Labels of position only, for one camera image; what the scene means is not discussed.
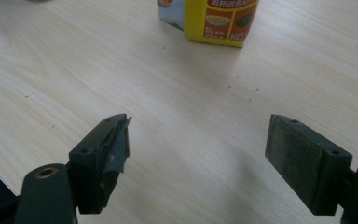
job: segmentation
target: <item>snack bag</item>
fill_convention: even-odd
[[[158,0],[162,20],[199,42],[242,47],[258,0]]]

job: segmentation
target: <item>wooden table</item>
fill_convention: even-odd
[[[261,1],[242,49],[185,40],[155,1],[0,0],[0,177],[66,163],[132,116],[109,205],[79,223],[339,223],[264,156],[269,116],[299,119],[358,167],[358,1]]]

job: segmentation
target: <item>yellow package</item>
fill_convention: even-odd
[[[190,40],[242,47],[257,0],[185,0],[185,37]]]

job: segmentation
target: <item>light wood surface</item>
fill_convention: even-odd
[[[358,1],[259,4],[243,49],[187,41],[152,0],[0,0],[0,176],[34,168],[127,113],[131,157],[79,223],[339,223],[315,217],[264,151],[270,114],[358,167]]]

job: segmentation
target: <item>dark object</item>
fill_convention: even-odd
[[[236,22],[235,25],[238,28],[244,28],[246,26],[248,26],[249,24],[251,24],[252,19],[253,19],[254,14],[253,13],[249,13],[241,18],[239,18]]]
[[[70,153],[69,162],[39,167],[15,196],[0,180],[0,224],[77,223],[81,214],[107,206],[124,162],[130,156],[125,114],[104,119]]]
[[[266,157],[316,216],[333,216],[340,204],[341,223],[358,224],[358,171],[352,155],[295,119],[272,115]]]

